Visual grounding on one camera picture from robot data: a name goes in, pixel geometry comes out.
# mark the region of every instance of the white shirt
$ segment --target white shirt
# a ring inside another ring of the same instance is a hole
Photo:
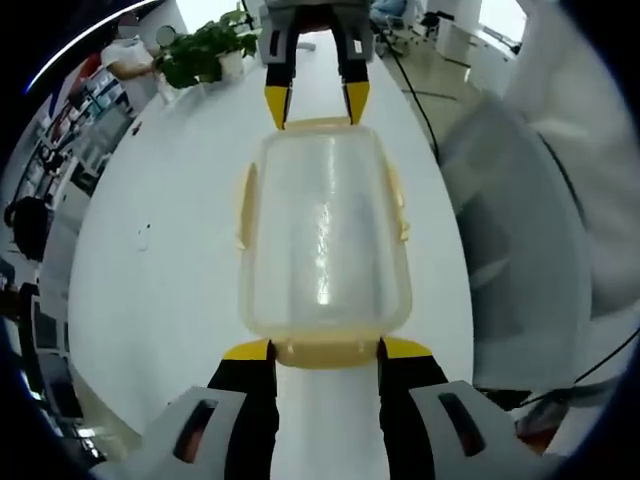
[[[102,51],[100,59],[105,68],[115,62],[122,63],[126,68],[134,68],[149,65],[153,61],[153,57],[138,37],[114,40]],[[137,113],[140,113],[158,92],[155,78],[151,73],[131,80],[120,80],[120,83]]]

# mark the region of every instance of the person's arm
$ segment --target person's arm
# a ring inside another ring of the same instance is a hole
[[[127,68],[122,62],[113,62],[107,70],[118,80],[131,80],[153,72],[153,64]]]

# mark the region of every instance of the clear plastic container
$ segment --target clear plastic container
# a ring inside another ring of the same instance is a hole
[[[372,130],[300,124],[265,139],[245,179],[241,314],[290,348],[362,349],[411,311],[402,193]]]

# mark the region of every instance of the window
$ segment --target window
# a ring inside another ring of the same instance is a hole
[[[517,0],[482,0],[480,23],[516,42],[522,41],[527,15]]]

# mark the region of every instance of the black cable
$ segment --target black cable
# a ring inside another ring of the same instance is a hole
[[[602,360],[600,360],[598,363],[596,363],[589,370],[587,370],[582,375],[580,375],[578,378],[576,378],[575,381],[573,382],[573,384],[575,385],[579,381],[584,380],[586,377],[591,375],[593,372],[595,372],[597,369],[599,369],[602,365],[604,365],[609,360],[611,360],[614,356],[616,356],[618,353],[620,353],[620,351],[624,347],[626,347],[627,345],[629,345],[631,343],[631,341],[638,335],[638,333],[640,333],[640,328],[636,329],[636,331],[633,332],[631,334],[631,336],[629,338],[627,338],[624,342],[622,342],[620,344],[620,346],[618,348],[616,348],[613,352],[611,352],[609,355],[604,357]],[[540,400],[544,400],[545,398],[548,398],[548,397],[557,396],[559,393],[563,393],[563,394],[567,393],[568,394],[568,393],[571,392],[571,390],[573,390],[575,388],[577,388],[577,387],[571,387],[571,388],[566,389],[566,390],[552,390],[551,392],[545,393],[544,395],[539,395],[537,397],[532,398],[531,400],[527,400],[525,402],[520,403],[517,408],[524,407],[526,405],[530,405],[530,404],[535,403],[535,402],[539,402]]]
[[[409,87],[409,90],[411,90],[411,95],[413,96],[413,99],[415,100],[416,104],[418,105],[418,108],[420,109],[420,113],[422,113],[422,117],[424,118],[424,121],[427,122],[427,127],[429,127],[429,132],[431,133],[431,138],[433,139],[433,145],[432,145],[433,155],[436,157],[436,163],[440,164],[440,149],[438,148],[438,140],[436,139],[436,134],[433,133],[433,127],[431,126],[431,122],[429,121],[429,117],[427,117],[427,114],[425,113],[424,109],[422,108],[422,104],[420,103],[420,100],[418,100],[418,95],[416,94],[416,91],[414,90],[413,85],[409,81],[409,77],[407,76],[407,72],[404,71],[404,68],[402,67],[402,63],[400,63],[400,59],[398,58],[398,55],[396,54],[395,50],[393,49],[393,46],[391,45],[391,42],[389,42],[389,39],[384,34],[382,29],[380,27],[378,27],[378,25],[376,25],[373,21],[370,21],[370,23],[371,23],[371,29],[373,30],[373,32],[379,34],[380,38],[382,38],[382,40],[384,40],[384,42],[389,47],[389,51],[391,52],[391,55],[393,56],[393,59],[396,61],[396,64],[398,65],[398,68],[400,69],[400,73],[402,73],[402,76],[404,77],[404,81],[407,83],[407,86]]]

